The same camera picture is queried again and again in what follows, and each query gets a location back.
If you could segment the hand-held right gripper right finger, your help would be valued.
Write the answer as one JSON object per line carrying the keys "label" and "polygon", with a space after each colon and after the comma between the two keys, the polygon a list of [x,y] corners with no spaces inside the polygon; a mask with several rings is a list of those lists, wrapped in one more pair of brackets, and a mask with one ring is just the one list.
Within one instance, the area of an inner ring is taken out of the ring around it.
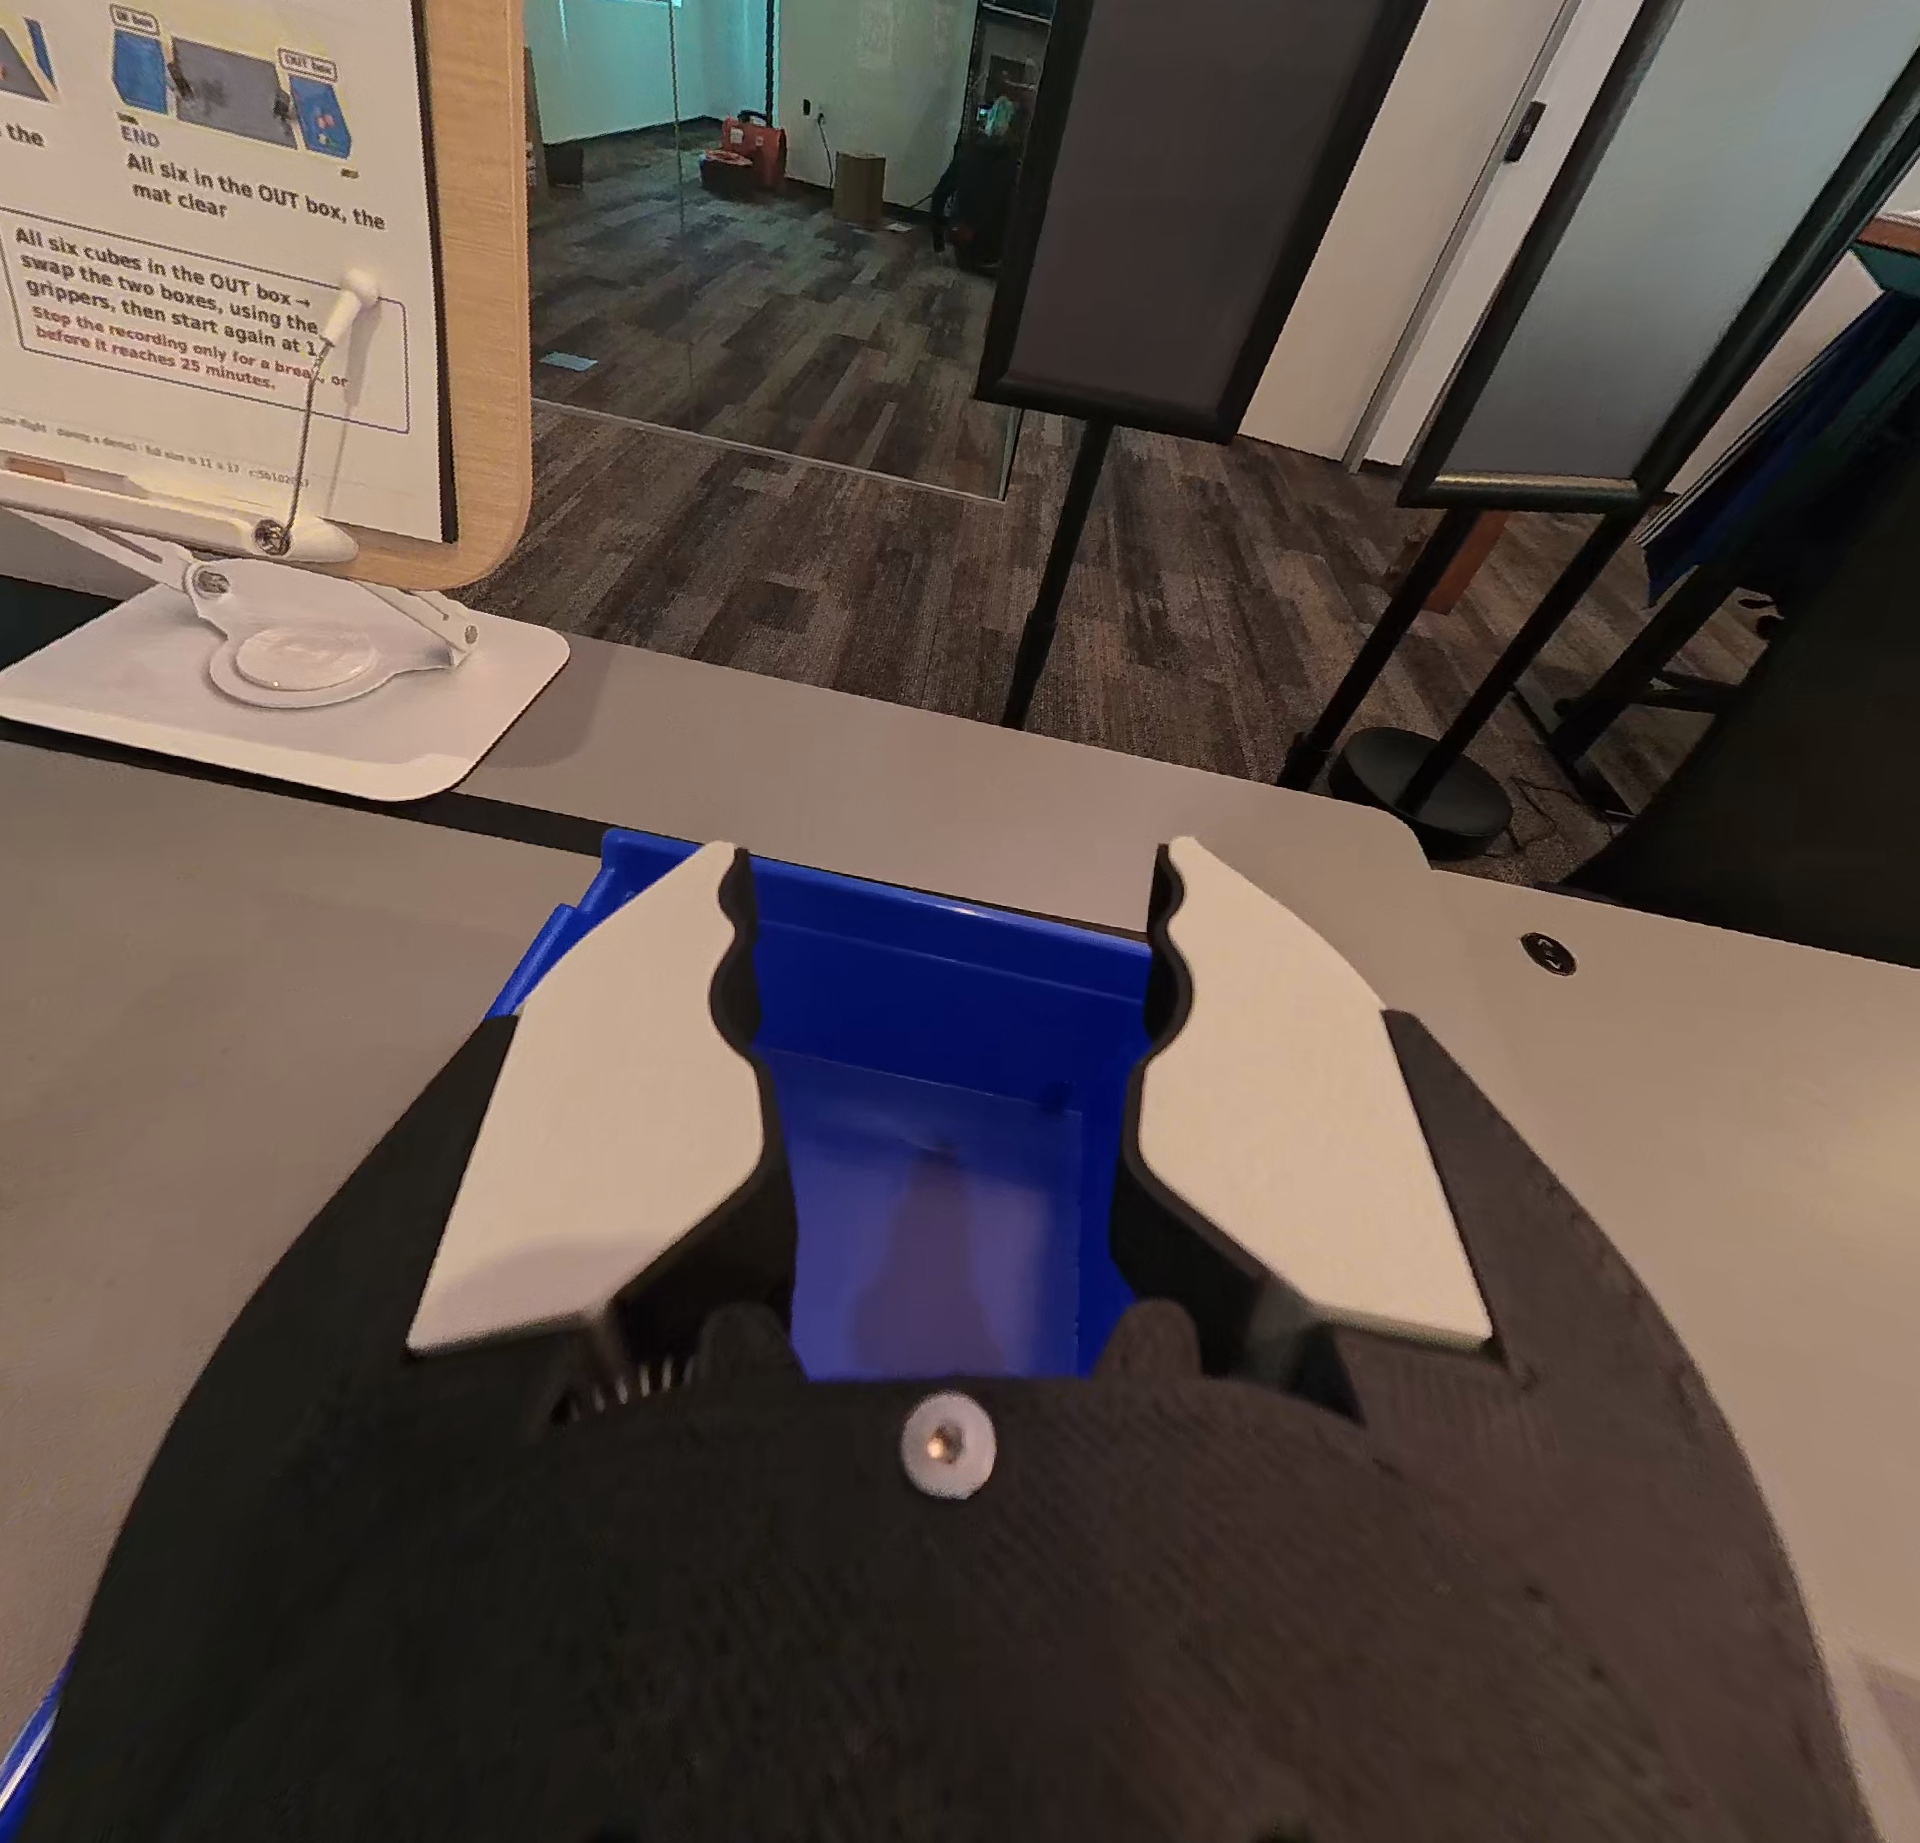
{"label": "hand-held right gripper right finger", "polygon": [[1494,1314],[1387,1004],[1193,837],[1155,849],[1145,1049],[1117,1150],[1117,1271],[1207,1377],[1292,1387],[1340,1332],[1481,1357]]}

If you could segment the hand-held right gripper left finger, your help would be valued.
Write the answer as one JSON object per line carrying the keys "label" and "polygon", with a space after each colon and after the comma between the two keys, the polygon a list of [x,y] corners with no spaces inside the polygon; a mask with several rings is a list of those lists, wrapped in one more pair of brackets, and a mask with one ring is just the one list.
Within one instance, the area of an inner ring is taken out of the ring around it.
{"label": "hand-held right gripper left finger", "polygon": [[691,1374],[772,1305],[772,1088],[750,857],[696,848],[564,950],[511,1019],[407,1349],[577,1342],[590,1400]]}

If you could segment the blue plastic bin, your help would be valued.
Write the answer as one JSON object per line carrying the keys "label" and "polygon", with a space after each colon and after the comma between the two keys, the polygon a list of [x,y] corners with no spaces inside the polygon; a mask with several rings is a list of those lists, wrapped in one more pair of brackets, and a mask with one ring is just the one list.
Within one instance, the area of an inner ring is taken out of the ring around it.
{"label": "blue plastic bin", "polygon": [[613,830],[485,1019],[210,1354],[112,1542],[7,1840],[1120,1840],[1091,1572],[951,1542],[901,1466],[1092,1365],[1145,950],[754,859],[755,1061],[797,1193],[804,1377],[625,1331],[414,1357],[532,989],[691,857]]}

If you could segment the dark stand base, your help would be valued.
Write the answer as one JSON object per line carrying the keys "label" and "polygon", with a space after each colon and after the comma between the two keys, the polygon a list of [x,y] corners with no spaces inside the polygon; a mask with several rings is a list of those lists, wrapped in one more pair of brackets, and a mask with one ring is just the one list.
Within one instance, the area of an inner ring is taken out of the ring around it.
{"label": "dark stand base", "polygon": [[1401,821],[1433,864],[1490,855],[1513,824],[1503,785],[1469,758],[1423,776],[1436,740],[1402,726],[1357,729],[1326,771],[1332,799]]}

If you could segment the black stand foot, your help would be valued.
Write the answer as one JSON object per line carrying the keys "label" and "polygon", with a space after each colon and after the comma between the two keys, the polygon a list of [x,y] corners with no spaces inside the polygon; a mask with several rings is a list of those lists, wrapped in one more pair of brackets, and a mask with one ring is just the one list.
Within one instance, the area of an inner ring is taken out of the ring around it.
{"label": "black stand foot", "polygon": [[1070,465],[1070,482],[1063,492],[1063,504],[1055,515],[1053,539],[1047,548],[1041,590],[1033,595],[1033,607],[1027,610],[1014,677],[1006,685],[1002,709],[995,726],[1022,729],[1031,721],[1033,698],[1041,690],[1047,662],[1053,655],[1055,625],[1063,614],[1070,573],[1080,555],[1080,539],[1086,535],[1091,507],[1097,497],[1097,484],[1104,478],[1104,465],[1114,445],[1114,422],[1091,418],[1082,425],[1080,446]]}

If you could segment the glass panel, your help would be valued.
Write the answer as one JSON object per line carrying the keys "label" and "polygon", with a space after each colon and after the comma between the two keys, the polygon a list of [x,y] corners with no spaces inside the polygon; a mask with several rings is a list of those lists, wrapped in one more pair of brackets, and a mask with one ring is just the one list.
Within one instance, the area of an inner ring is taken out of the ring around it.
{"label": "glass panel", "polygon": [[[995,276],[929,248],[965,132],[1027,145],[1050,0],[524,0],[532,383],[553,406],[995,502],[1019,410],[975,400]],[[722,117],[783,197],[712,197]],[[829,210],[885,157],[882,224]]]}

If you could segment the wooden display board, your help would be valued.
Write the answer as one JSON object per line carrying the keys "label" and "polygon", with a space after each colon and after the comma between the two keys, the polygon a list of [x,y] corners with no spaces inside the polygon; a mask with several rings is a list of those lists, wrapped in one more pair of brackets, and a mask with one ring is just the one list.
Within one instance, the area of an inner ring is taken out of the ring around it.
{"label": "wooden display board", "polygon": [[455,539],[393,566],[407,590],[492,573],[532,507],[524,0],[421,0],[443,274],[443,422]]}

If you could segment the black framed whiteboard stand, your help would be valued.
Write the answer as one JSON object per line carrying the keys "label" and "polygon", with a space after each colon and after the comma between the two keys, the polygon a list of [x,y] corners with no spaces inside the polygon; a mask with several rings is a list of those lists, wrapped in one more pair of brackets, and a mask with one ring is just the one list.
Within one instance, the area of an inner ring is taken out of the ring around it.
{"label": "black framed whiteboard stand", "polygon": [[1916,0],[1643,0],[1401,478],[1441,509],[1277,776],[1343,735],[1494,515],[1595,527],[1436,740],[1433,781],[1916,159]]}

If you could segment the printed instruction sheet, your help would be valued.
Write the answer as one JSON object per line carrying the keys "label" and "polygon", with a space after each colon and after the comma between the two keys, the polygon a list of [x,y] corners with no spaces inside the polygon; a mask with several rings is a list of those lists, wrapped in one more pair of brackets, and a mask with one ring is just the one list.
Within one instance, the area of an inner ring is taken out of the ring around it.
{"label": "printed instruction sheet", "polygon": [[2,0],[2,453],[454,538],[421,0]]}

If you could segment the dark bulky floor object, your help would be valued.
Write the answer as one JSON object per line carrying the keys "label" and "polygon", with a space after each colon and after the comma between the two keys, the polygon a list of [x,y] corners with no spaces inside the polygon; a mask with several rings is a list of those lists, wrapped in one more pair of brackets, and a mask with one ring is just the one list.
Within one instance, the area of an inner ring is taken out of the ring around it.
{"label": "dark bulky floor object", "polygon": [[929,193],[929,248],[994,276],[1002,256],[1019,153],[1006,135],[965,132]]}

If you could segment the black framed display panel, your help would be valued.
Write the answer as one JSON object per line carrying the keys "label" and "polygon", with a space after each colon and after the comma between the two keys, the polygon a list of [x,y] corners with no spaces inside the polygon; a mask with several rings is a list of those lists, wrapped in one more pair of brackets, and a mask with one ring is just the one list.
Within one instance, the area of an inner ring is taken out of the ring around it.
{"label": "black framed display panel", "polygon": [[1055,0],[975,400],[1234,440],[1430,0]]}

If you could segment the red floor machine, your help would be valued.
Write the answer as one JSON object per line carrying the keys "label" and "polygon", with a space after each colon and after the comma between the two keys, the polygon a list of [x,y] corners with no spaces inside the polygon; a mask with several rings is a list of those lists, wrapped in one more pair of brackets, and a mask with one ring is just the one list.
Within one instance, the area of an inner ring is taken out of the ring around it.
{"label": "red floor machine", "polygon": [[786,135],[764,112],[722,117],[719,137],[701,153],[701,179],[712,197],[783,197]]}

